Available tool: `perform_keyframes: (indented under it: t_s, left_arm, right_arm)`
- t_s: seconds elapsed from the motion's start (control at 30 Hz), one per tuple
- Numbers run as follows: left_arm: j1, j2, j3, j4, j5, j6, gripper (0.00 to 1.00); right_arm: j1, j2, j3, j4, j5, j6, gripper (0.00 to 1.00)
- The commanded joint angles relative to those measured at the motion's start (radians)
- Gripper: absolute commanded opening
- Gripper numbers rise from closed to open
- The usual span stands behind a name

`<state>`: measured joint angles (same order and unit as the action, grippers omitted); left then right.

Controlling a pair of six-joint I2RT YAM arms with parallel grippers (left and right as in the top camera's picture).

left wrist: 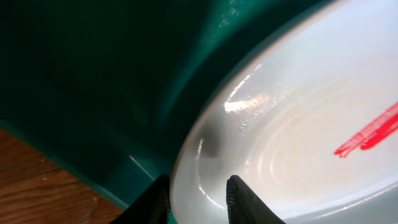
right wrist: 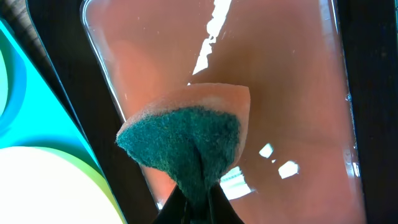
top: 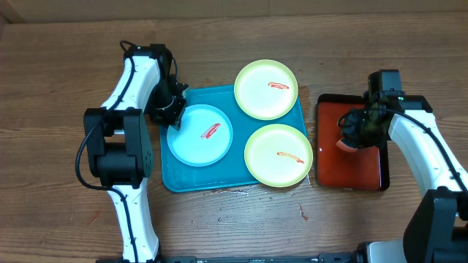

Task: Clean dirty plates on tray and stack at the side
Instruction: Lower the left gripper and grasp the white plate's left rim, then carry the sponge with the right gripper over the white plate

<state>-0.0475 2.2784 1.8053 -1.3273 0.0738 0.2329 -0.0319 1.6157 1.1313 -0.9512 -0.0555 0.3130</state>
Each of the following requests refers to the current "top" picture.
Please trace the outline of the orange sponge with dark scourer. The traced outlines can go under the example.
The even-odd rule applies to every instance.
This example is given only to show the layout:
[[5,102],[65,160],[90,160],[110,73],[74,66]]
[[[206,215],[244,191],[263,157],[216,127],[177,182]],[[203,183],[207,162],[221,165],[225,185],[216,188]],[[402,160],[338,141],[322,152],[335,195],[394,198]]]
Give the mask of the orange sponge with dark scourer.
[[336,146],[348,153],[353,153],[356,152],[359,149],[359,144],[348,138],[348,137],[342,137],[336,142]]

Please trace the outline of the light blue plate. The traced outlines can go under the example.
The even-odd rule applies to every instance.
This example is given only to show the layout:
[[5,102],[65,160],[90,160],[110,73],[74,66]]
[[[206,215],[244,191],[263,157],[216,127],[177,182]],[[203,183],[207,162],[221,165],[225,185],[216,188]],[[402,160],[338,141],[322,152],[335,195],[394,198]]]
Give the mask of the light blue plate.
[[233,141],[230,119],[220,109],[207,105],[188,106],[180,129],[167,130],[170,152],[182,163],[204,167],[218,162]]

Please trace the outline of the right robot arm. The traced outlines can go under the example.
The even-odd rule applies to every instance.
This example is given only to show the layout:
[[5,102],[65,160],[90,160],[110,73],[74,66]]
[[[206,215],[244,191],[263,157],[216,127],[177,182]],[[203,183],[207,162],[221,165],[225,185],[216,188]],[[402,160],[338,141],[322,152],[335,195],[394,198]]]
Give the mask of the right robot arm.
[[345,151],[396,143],[422,200],[399,240],[368,243],[366,262],[466,262],[467,171],[443,139],[423,96],[388,95],[345,113],[339,148]]

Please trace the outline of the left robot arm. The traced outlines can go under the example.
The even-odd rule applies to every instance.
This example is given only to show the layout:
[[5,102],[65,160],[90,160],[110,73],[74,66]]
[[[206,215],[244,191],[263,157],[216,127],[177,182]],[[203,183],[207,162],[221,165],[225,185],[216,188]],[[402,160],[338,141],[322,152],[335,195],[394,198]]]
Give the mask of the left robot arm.
[[83,116],[85,137],[75,163],[88,156],[97,191],[110,196],[123,240],[118,262],[159,262],[160,242],[151,221],[148,179],[154,166],[147,121],[180,129],[188,86],[177,80],[173,54],[164,44],[122,40],[124,71],[110,97]]

